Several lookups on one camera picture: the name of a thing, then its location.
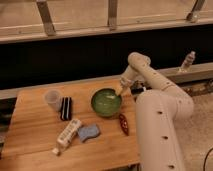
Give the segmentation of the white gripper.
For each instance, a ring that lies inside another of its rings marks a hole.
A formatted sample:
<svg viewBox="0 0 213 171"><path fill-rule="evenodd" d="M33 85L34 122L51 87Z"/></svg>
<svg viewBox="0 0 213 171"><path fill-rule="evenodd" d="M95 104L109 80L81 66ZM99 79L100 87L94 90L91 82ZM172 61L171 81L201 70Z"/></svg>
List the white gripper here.
<svg viewBox="0 0 213 171"><path fill-rule="evenodd" d="M123 93L123 87L132 86L137 75L138 73L131 66L128 66L124 73L121 75L120 83L122 87L117 87L115 89L116 96L120 96Z"/></svg>

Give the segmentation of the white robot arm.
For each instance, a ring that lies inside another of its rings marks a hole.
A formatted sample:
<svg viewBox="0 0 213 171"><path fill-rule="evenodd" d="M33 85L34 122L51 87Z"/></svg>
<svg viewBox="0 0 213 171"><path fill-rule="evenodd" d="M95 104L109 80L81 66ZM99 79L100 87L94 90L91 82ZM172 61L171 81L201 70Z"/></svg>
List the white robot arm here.
<svg viewBox="0 0 213 171"><path fill-rule="evenodd" d="M136 99L136 135L142 171L186 171L174 121L189 118L193 99L173 81L150 66L151 59L138 52L128 55L116 94L129 88L140 75L151 87Z"/></svg>

